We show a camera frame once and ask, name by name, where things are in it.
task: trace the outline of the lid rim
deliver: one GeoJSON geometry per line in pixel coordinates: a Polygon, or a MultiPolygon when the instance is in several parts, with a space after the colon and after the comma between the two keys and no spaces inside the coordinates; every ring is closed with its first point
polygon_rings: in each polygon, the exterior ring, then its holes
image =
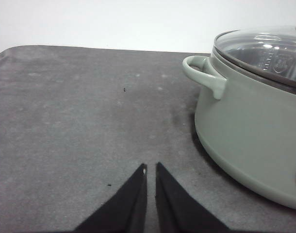
{"type": "Polygon", "coordinates": [[[254,73],[256,75],[259,75],[261,76],[262,78],[266,78],[266,79],[269,79],[269,80],[272,80],[274,82],[278,82],[278,83],[281,83],[283,85],[286,85],[286,86],[289,86],[289,87],[292,87],[292,88],[295,88],[296,89],[296,81],[293,81],[293,80],[290,80],[290,79],[287,79],[281,75],[278,75],[278,74],[274,74],[274,73],[269,73],[269,72],[266,72],[262,69],[259,69],[259,68],[256,68],[255,66],[252,66],[248,63],[245,63],[227,53],[224,53],[221,49],[218,48],[218,46],[216,45],[216,41],[219,37],[221,37],[222,35],[225,35],[225,34],[228,34],[228,33],[232,33],[232,32],[236,32],[238,30],[234,30],[234,31],[229,31],[229,32],[224,32],[224,33],[221,33],[219,34],[218,36],[215,37],[215,40],[214,40],[214,48],[216,50],[217,53],[219,53],[219,55],[221,55],[224,59],[228,60],[229,62],[233,63],[234,65],[240,67],[240,68],[243,68],[251,73],[254,73]]]}
{"type": "Polygon", "coordinates": [[[292,86],[289,86],[289,85],[286,85],[286,84],[283,84],[283,83],[280,83],[280,82],[277,82],[275,80],[272,80],[272,79],[268,79],[266,77],[263,77],[259,74],[256,74],[256,73],[253,73],[247,69],[244,69],[240,66],[237,66],[236,64],[232,63],[231,61],[229,61],[227,58],[224,58],[216,49],[216,47],[213,47],[213,52],[212,54],[217,58],[219,59],[221,62],[223,62],[225,65],[227,65],[228,67],[234,69],[235,71],[243,74],[243,75],[246,75],[247,77],[251,78],[251,79],[254,79],[256,81],[259,81],[263,84],[266,84],[266,85],[269,85],[269,86],[272,86],[272,87],[275,87],[279,90],[282,90],[282,91],[285,91],[285,92],[288,92],[288,93],[291,93],[291,94],[294,94],[296,95],[296,88],[292,87],[292,86]]]}

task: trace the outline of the gray surface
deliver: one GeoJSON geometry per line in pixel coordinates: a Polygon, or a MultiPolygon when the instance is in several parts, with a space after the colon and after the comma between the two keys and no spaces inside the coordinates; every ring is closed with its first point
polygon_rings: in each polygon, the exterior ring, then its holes
{"type": "Polygon", "coordinates": [[[296,232],[295,210],[244,188],[199,143],[200,87],[181,70],[188,55],[47,46],[1,53],[0,233],[72,230],[142,162],[146,232],[158,232],[158,161],[229,227],[296,232]]]}

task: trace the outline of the white background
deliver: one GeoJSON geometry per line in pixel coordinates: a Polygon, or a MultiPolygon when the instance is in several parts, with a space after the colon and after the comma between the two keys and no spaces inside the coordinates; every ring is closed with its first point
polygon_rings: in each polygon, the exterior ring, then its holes
{"type": "Polygon", "coordinates": [[[0,0],[0,52],[20,45],[210,52],[224,31],[296,25],[296,0],[0,0]]]}

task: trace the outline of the sage green pot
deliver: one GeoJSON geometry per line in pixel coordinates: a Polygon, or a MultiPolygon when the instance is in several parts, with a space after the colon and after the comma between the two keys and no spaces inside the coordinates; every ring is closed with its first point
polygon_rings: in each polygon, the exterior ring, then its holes
{"type": "MultiPolygon", "coordinates": [[[[202,85],[195,112],[199,139],[238,182],[296,209],[296,86],[250,72],[221,50],[215,41],[210,57],[182,63],[185,75],[202,85]]],[[[271,65],[280,71],[287,64],[271,65]]]]}

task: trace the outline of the pot base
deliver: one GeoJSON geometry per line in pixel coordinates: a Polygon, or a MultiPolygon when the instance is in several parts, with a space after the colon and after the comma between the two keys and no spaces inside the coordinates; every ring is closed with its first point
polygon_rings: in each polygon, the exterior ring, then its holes
{"type": "MultiPolygon", "coordinates": [[[[197,124],[196,131],[200,142],[202,143],[209,156],[236,181],[251,189],[252,191],[260,194],[261,196],[264,196],[265,198],[268,198],[281,205],[296,209],[295,195],[283,193],[280,190],[271,187],[269,184],[264,184],[261,180],[254,179],[250,174],[247,174],[239,168],[233,166],[231,162],[227,161],[221,154],[216,153],[210,143],[205,140],[203,135],[201,135],[197,124]]],[[[296,179],[293,179],[290,182],[293,182],[294,186],[296,186],[296,179]]]]}

